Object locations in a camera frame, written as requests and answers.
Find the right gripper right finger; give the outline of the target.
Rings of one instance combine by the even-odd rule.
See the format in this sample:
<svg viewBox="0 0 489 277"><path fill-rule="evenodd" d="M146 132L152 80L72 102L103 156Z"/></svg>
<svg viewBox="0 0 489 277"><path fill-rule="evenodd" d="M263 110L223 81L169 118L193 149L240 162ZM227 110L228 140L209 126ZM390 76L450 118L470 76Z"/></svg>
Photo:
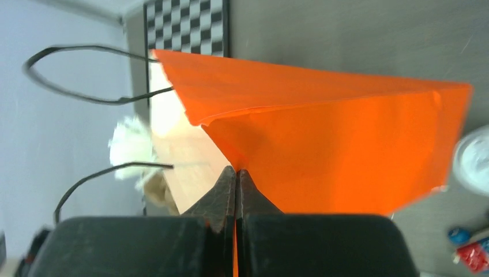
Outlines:
<svg viewBox="0 0 489 277"><path fill-rule="evenodd" d="M246 170L236 178L238 276L419 276L387 217L286 214Z"/></svg>

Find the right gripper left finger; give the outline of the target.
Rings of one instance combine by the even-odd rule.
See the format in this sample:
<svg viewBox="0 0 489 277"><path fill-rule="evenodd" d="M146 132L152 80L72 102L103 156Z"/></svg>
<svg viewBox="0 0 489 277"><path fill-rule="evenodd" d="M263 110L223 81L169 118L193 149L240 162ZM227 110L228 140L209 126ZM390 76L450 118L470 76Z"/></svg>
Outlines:
<svg viewBox="0 0 489 277"><path fill-rule="evenodd" d="M180 216L79 217L49 233L29 276L232 276L236 174Z"/></svg>

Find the orange paper bag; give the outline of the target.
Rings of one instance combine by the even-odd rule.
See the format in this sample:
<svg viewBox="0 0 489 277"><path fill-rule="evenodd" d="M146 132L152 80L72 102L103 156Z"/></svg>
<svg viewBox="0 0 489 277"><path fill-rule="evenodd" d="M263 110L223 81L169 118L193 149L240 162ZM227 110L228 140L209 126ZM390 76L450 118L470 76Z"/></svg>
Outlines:
<svg viewBox="0 0 489 277"><path fill-rule="evenodd" d="M154 50L189 134L156 134L174 196L230 166L286 214L389 218L444 186L471 86ZM180 215L200 198L179 203ZM236 181L234 201L236 274Z"/></svg>

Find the white sip lid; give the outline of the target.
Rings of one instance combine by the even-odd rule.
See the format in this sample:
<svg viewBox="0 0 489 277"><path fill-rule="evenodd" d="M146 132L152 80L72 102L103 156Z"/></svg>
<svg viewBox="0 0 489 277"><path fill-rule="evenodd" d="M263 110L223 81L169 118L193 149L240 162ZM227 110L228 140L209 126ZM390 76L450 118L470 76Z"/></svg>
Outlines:
<svg viewBox="0 0 489 277"><path fill-rule="evenodd" d="M468 133L457 143L452 170L465 189L488 196L487 125Z"/></svg>

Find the tan cardboard cup carrier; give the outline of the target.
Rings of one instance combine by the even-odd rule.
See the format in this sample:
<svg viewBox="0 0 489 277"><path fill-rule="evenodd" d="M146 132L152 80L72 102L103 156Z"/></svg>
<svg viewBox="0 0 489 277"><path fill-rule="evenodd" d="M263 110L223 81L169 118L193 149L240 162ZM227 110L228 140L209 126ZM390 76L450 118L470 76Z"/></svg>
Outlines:
<svg viewBox="0 0 489 277"><path fill-rule="evenodd" d="M176 206L167 181L161 174L155 174L143 185L145 198L157 208L165 208L169 215L178 216L180 212Z"/></svg>

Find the red blue toy blocks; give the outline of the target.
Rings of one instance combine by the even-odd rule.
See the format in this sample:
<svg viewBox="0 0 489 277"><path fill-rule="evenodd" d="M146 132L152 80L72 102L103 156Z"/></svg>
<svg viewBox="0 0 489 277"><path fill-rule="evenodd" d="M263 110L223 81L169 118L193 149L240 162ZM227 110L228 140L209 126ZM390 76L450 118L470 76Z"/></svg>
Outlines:
<svg viewBox="0 0 489 277"><path fill-rule="evenodd" d="M447 237L456 247L453 263L466 266L473 274L488 274L488 227L475 233L455 227L448 231Z"/></svg>

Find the black white chessboard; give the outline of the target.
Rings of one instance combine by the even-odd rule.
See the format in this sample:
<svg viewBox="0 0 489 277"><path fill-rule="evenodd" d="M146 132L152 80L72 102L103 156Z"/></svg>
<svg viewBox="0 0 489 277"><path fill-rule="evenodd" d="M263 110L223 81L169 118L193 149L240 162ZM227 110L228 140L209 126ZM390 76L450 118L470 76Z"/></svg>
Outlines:
<svg viewBox="0 0 489 277"><path fill-rule="evenodd" d="M230 55L228 1L149 1L144 4L143 15L149 50Z"/></svg>

